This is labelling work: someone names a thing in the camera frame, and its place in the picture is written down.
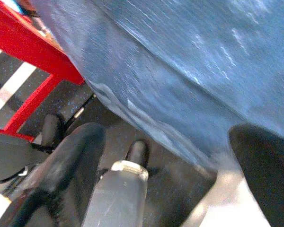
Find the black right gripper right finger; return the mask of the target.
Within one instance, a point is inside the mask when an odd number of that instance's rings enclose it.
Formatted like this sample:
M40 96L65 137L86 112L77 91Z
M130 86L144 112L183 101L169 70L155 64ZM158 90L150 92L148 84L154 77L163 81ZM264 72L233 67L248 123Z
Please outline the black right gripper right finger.
M248 187L271 227L284 227L284 138L251 124L232 127L229 140Z

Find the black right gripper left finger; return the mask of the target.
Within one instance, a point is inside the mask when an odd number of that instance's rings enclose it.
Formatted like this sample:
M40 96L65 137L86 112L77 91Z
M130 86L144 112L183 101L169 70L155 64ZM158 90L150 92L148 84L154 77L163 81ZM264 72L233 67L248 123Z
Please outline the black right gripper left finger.
M54 152L22 183L10 206L9 227L24 227L36 208L53 201L67 188L86 152L100 153L105 128L86 123L65 137Z

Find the black round bucket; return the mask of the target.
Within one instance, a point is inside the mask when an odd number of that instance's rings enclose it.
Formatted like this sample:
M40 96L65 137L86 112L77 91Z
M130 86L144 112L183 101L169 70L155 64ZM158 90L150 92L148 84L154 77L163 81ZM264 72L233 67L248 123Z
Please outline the black round bucket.
M27 140L0 134L0 183L27 175L29 168L42 163L48 156Z

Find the blue denim washer cover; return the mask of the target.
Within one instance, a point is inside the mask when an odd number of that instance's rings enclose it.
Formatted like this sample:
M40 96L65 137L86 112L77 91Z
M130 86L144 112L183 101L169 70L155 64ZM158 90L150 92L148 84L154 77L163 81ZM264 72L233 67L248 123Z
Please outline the blue denim washer cover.
M284 138L284 0L31 0L109 110L191 164L228 132Z

